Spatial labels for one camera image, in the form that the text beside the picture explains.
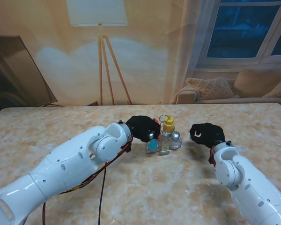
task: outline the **glass salt shaker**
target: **glass salt shaker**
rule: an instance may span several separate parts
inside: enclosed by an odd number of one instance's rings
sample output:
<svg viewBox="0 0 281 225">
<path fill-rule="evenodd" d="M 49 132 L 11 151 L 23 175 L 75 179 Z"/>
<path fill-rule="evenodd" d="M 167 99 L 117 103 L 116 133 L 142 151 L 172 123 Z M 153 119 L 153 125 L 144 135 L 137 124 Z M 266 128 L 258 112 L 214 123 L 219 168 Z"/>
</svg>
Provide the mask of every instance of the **glass salt shaker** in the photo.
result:
<svg viewBox="0 0 281 225">
<path fill-rule="evenodd" d="M 182 140 L 180 139 L 180 133 L 174 131 L 170 137 L 170 147 L 171 149 L 178 149 L 181 147 Z"/>
</svg>

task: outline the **power cord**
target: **power cord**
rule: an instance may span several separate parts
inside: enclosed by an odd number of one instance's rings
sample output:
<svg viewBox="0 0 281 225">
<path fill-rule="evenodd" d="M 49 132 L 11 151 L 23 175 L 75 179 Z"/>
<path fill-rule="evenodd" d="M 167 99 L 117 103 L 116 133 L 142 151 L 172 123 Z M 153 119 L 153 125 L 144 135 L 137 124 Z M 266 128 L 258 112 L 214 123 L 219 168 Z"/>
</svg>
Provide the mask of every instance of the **power cord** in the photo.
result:
<svg viewBox="0 0 281 225">
<path fill-rule="evenodd" d="M 99 218 L 98 218 L 98 225 L 100 225 L 100 217 L 101 217 L 101 205 L 102 205 L 102 197 L 103 197 L 103 189 L 104 189 L 104 183 L 105 183 L 105 176 L 106 176 L 106 167 L 109 166 L 111 163 L 113 163 L 117 158 L 119 158 L 124 152 L 130 152 L 131 151 L 131 144 L 133 141 L 133 137 L 131 138 L 131 140 L 124 146 L 122 147 L 122 150 L 118 153 L 118 155 L 110 162 L 105 163 L 105 165 L 98 170 L 97 172 L 93 173 L 92 175 L 90 175 L 88 178 L 86 178 L 80 185 L 71 188 L 67 191 L 64 191 L 61 194 L 65 194 L 65 193 L 69 193 L 75 190 L 78 190 L 80 188 L 84 188 L 85 186 L 87 186 L 93 179 L 96 178 L 96 176 L 102 172 L 104 170 L 104 176 L 103 176 L 103 183 L 102 183 L 102 189 L 101 189 L 101 196 L 100 196 L 100 203 L 99 203 Z M 43 225 L 45 225 L 45 220 L 46 220 L 46 203 L 43 204 L 43 214 L 42 214 L 42 219 L 43 219 Z"/>
<path fill-rule="evenodd" d="M 106 167 L 105 167 L 105 169 L 104 169 L 103 183 L 102 183 L 102 189 L 101 189 L 101 195 L 100 195 L 98 225 L 100 225 L 100 218 L 101 218 L 101 204 L 102 204 L 102 197 L 103 197 L 103 190 L 104 190 L 105 176 L 106 176 Z"/>
<path fill-rule="evenodd" d="M 46 224 L 46 203 L 43 204 L 43 225 Z"/>
</svg>

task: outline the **wall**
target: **wall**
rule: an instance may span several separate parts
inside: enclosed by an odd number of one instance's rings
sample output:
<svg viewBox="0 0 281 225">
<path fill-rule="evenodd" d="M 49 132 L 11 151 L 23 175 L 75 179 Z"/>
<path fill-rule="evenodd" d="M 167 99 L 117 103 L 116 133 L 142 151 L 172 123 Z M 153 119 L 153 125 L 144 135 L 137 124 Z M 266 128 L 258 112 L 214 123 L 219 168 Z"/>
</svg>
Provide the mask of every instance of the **wall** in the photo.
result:
<svg viewBox="0 0 281 225">
<path fill-rule="evenodd" d="M 175 92 L 183 22 L 194 2 L 200 7 L 193 0 L 125 0 L 129 26 L 103 27 L 133 104 L 167 103 Z M 65 0 L 0 1 L 0 35 L 22 38 L 59 105 L 99 101 L 98 34 L 98 27 L 70 25 Z M 127 104 L 109 51 L 107 58 L 115 102 Z M 103 78 L 104 105 L 111 105 L 104 64 Z"/>
</svg>

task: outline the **couch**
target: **couch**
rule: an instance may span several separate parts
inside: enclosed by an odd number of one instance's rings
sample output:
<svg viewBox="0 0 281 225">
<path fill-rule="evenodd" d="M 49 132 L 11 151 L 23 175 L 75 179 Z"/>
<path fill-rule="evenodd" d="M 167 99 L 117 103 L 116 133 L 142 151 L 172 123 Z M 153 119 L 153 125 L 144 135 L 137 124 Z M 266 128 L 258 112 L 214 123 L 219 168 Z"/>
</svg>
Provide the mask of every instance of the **couch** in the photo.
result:
<svg viewBox="0 0 281 225">
<path fill-rule="evenodd" d="M 281 97 L 262 97 L 281 81 L 281 68 L 244 69 L 236 79 L 227 79 L 233 93 L 240 98 L 197 100 L 197 92 L 185 87 L 179 91 L 176 104 L 278 103 Z"/>
</svg>

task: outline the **table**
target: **table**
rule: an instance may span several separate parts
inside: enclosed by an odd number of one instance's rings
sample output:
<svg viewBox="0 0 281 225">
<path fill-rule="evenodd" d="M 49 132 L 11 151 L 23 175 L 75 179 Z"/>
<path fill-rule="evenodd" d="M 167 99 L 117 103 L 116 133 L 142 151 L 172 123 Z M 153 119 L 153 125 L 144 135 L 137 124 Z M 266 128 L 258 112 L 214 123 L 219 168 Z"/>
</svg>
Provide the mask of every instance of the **table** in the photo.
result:
<svg viewBox="0 0 281 225">
<path fill-rule="evenodd" d="M 145 144 L 134 140 L 132 151 L 107 168 L 101 224 L 240 224 L 242 217 L 228 190 L 218 183 L 207 161 L 208 148 L 189 140 L 194 123 L 221 126 L 226 140 L 281 191 L 281 106 L 272 103 L 4 109 L 0 112 L 0 187 L 91 126 L 165 113 L 174 117 L 182 147 L 165 156 L 148 155 Z M 97 224 L 102 177 L 103 173 L 83 189 L 50 199 L 47 224 Z M 41 220 L 39 207 L 26 225 L 41 224 Z"/>
</svg>

